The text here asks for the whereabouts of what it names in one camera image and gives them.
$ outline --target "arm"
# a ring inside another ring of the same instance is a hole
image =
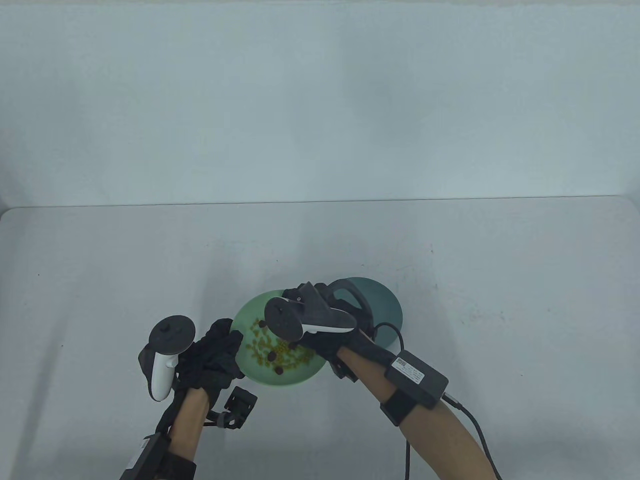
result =
[[[382,365],[345,347],[338,350],[338,358],[379,402],[384,403],[396,391],[396,386],[385,378]],[[441,480],[495,480],[486,456],[443,402],[433,410],[417,405],[400,424],[400,430]]]
[[[169,431],[169,451],[193,461],[200,441],[204,420],[209,411],[209,397],[202,388],[190,388]]]

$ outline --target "strap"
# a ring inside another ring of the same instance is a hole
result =
[[[156,476],[165,480],[193,480],[195,474],[195,463],[167,452],[160,461]]]
[[[416,400],[397,389],[391,398],[380,404],[380,410],[384,412],[391,423],[396,427],[399,426],[409,413],[418,404]]]

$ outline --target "hand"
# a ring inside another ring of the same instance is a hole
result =
[[[244,378],[236,364],[243,336],[237,330],[230,332],[231,322],[229,318],[217,320],[204,337],[180,354],[174,390],[202,388],[213,406],[234,378]]]
[[[348,286],[351,287],[349,291],[353,294],[355,287],[352,285]],[[390,365],[391,362],[393,362],[395,355],[381,347],[378,347],[371,341],[374,328],[373,316],[368,304],[366,304],[364,300],[362,302],[357,300],[356,297],[356,301],[360,304],[359,307],[356,307],[346,300],[336,299],[334,295],[328,294],[328,290],[330,289],[328,289],[324,284],[316,284],[315,287],[319,292],[321,292],[321,294],[323,294],[323,298],[331,308],[337,308],[351,314],[356,319],[357,327],[346,333],[305,333],[298,341],[298,344],[315,351],[318,355],[327,360],[331,365],[333,373],[335,373],[338,378],[346,376],[352,381],[358,380],[356,374],[340,358],[338,358],[338,352],[342,348],[348,348],[355,351],[365,358],[381,365]],[[282,296],[295,300],[299,296],[299,292],[297,289],[285,290]]]

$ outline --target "table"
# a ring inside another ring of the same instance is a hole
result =
[[[136,362],[158,320],[201,335],[260,292],[346,276],[397,295],[407,348],[449,377],[504,478],[637,478],[640,215],[618,197],[9,211],[0,477],[118,478],[167,405]],[[256,409],[204,431],[196,478],[402,478],[403,439],[362,385],[328,367],[240,385]]]

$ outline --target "black cable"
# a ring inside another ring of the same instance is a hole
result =
[[[381,326],[388,326],[389,328],[392,328],[395,331],[395,333],[396,333],[396,335],[398,337],[398,341],[400,342],[400,350],[404,350],[404,340],[402,338],[402,333],[400,333],[400,329],[398,327],[396,327],[395,325],[393,325],[391,323],[387,323],[387,322],[378,323],[373,328],[373,340],[374,341],[376,340],[376,335],[378,334],[378,328],[380,328]],[[495,464],[493,462],[493,458],[491,458],[491,453],[489,452],[489,447],[486,444],[486,440],[484,439],[484,433],[482,432],[482,429],[480,428],[480,424],[477,422],[476,418],[471,414],[470,411],[468,411],[459,401],[457,401],[452,396],[450,396],[450,395],[445,393],[442,396],[442,399],[445,402],[447,402],[449,405],[451,405],[453,408],[455,408],[455,409],[461,411],[462,413],[464,413],[469,418],[469,420],[471,420],[471,423],[473,423],[474,427],[476,427],[476,431],[478,432],[478,437],[480,437],[480,443],[482,444],[482,449],[484,450],[484,455],[486,455],[486,459],[491,464],[491,468],[493,469],[493,474],[495,475],[495,478],[497,480],[502,480],[502,477],[498,473],[498,469],[495,468]],[[409,441],[407,441],[407,443],[406,443],[406,459],[405,459],[405,463],[404,463],[404,480],[409,480],[410,460],[411,460],[411,448],[410,448],[410,445],[409,445]]]
[[[381,326],[388,326],[389,328],[393,329],[393,331],[398,336],[398,341],[400,342],[400,350],[404,350],[404,340],[402,338],[402,334],[400,333],[400,329],[395,325],[393,325],[392,323],[388,323],[388,322],[378,323],[373,328],[373,341],[376,340],[376,335],[378,334],[378,328],[380,328]],[[404,480],[409,480],[410,470],[411,470],[411,445],[409,444],[409,440],[407,440],[406,450],[404,454]]]
[[[469,417],[469,420],[471,420],[471,423],[473,423],[474,427],[476,427],[476,431],[478,432],[478,437],[480,437],[480,443],[482,444],[482,450],[484,450],[486,459],[489,461],[489,463],[491,463],[493,474],[495,475],[497,480],[502,480],[502,477],[498,473],[498,469],[495,468],[493,458],[491,458],[491,453],[489,452],[489,447],[487,446],[486,440],[484,439],[484,433],[482,433],[482,429],[480,428],[480,424],[478,423],[476,418],[459,401],[457,401],[455,398],[451,397],[450,395],[444,394],[442,396],[442,399],[445,402],[447,402],[449,405],[451,405],[453,408],[458,409],[459,411],[464,413],[467,417]]]

